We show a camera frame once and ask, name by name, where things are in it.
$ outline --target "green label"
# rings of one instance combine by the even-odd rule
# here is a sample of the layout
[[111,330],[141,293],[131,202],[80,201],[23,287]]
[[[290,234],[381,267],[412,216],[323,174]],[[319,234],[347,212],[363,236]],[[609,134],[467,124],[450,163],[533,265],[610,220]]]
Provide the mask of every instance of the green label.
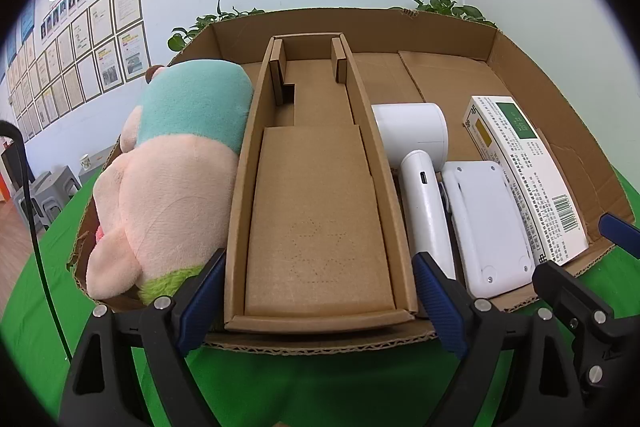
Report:
[[498,106],[502,114],[509,121],[518,138],[524,140],[538,137],[536,133],[533,132],[529,123],[527,123],[527,120],[525,120],[517,105],[511,102],[496,102],[495,105]]

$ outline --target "blue poster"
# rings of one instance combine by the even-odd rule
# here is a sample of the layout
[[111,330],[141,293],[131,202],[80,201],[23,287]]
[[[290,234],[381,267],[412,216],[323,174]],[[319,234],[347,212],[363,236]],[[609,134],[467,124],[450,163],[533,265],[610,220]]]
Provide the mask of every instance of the blue poster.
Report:
[[7,38],[6,38],[6,64],[7,64],[7,67],[9,67],[9,65],[11,65],[11,63],[14,61],[15,54],[16,54],[15,26],[11,26],[9,28],[9,34],[7,35]]
[[24,10],[20,15],[20,36],[22,37],[23,43],[29,36],[29,33],[31,33],[31,30],[33,30],[35,8],[36,0],[28,0],[27,6],[24,7]]

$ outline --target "teal plush fabric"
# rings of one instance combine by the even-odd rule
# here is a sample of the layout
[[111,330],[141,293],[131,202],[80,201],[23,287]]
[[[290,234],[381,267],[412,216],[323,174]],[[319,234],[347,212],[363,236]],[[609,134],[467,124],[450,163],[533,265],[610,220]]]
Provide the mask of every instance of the teal plush fabric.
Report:
[[253,95],[244,70],[225,60],[188,60],[166,68],[140,99],[136,145],[167,134],[194,134],[239,154]]

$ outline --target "barcode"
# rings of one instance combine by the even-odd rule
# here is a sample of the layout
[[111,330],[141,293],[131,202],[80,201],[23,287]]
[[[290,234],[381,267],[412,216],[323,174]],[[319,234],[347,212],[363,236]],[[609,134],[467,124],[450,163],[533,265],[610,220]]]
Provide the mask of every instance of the barcode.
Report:
[[569,196],[563,194],[562,196],[552,198],[552,200],[554,202],[554,205],[556,206],[556,211],[558,212],[558,217],[560,217],[560,223],[562,224],[562,229],[564,230],[564,232],[569,232],[573,229],[577,229],[578,219],[575,216],[574,210],[572,209]]

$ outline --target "blue gripper pad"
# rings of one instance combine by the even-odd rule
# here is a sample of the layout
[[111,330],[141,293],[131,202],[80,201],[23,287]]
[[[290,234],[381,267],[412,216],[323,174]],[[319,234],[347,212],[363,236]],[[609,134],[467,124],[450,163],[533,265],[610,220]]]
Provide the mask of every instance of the blue gripper pad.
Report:
[[462,359],[467,350],[462,315],[420,253],[414,255],[412,265],[418,299],[429,314],[442,347]]
[[218,259],[180,316],[180,335],[175,347],[183,357],[186,357],[191,349],[200,347],[216,314],[222,309],[225,259],[225,255]]
[[640,230],[613,214],[602,214],[598,222],[600,233],[622,250],[640,259]]

